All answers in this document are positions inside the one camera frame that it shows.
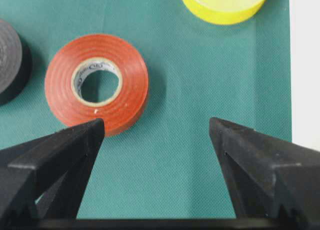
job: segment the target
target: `red tape roll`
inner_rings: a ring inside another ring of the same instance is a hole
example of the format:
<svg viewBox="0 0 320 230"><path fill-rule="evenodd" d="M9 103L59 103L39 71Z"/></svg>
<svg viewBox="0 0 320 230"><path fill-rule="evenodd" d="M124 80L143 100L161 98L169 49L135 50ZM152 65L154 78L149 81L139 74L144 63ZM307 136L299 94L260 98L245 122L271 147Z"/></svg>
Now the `red tape roll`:
<svg viewBox="0 0 320 230"><path fill-rule="evenodd" d="M85 101L81 85L98 70L117 75L118 87L106 101ZM106 136L119 134L138 120L147 103L148 88L148 70L139 52L107 34L86 35L68 43L55 55L45 77L46 99L61 122L73 126L102 118Z"/></svg>

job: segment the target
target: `black tape roll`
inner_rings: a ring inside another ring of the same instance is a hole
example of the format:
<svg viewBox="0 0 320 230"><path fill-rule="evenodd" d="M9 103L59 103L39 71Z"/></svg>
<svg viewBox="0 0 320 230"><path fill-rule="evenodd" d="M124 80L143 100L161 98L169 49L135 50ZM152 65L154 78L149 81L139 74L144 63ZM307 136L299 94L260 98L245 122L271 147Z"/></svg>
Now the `black tape roll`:
<svg viewBox="0 0 320 230"><path fill-rule="evenodd" d="M0 19L0 105L15 98L26 85L32 68L28 46Z"/></svg>

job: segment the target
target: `electrical tape roll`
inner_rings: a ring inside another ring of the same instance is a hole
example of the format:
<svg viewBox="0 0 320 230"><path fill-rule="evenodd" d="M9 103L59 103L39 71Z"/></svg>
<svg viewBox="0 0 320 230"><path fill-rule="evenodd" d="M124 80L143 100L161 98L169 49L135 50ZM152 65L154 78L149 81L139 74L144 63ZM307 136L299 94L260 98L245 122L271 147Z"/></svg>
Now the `electrical tape roll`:
<svg viewBox="0 0 320 230"><path fill-rule="evenodd" d="M0 105L25 87L32 68L31 53L10 24L0 19Z"/></svg>
<svg viewBox="0 0 320 230"><path fill-rule="evenodd" d="M214 24L235 24L252 17L265 0L183 0L197 17Z"/></svg>
<svg viewBox="0 0 320 230"><path fill-rule="evenodd" d="M81 96L85 78L98 70L118 77L109 99L93 103ZM54 56L45 77L45 95L53 114L67 126L95 118L104 120L105 135L131 127L147 104L149 76L139 52L126 41L107 34L73 40Z"/></svg>

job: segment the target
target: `green fabric surface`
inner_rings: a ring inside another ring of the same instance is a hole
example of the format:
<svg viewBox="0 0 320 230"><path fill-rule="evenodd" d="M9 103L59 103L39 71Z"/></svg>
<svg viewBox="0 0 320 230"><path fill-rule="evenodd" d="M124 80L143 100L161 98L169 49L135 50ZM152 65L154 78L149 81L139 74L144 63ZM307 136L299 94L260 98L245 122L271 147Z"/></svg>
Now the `green fabric surface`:
<svg viewBox="0 0 320 230"><path fill-rule="evenodd" d="M234 217L210 117L291 140L289 0L267 0L232 26L202 21L181 0L0 0L0 18L28 42L34 64L23 92L0 107L0 149L64 128L44 79L76 37L119 36L148 67L146 110L105 138L79 218Z"/></svg>

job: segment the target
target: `white wall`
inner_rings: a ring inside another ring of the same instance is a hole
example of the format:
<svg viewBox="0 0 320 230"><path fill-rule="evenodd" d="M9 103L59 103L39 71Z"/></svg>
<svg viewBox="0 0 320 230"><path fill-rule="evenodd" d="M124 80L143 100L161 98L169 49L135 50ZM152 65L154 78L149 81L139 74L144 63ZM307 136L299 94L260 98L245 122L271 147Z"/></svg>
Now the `white wall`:
<svg viewBox="0 0 320 230"><path fill-rule="evenodd" d="M320 151L319 7L290 0L292 141Z"/></svg>

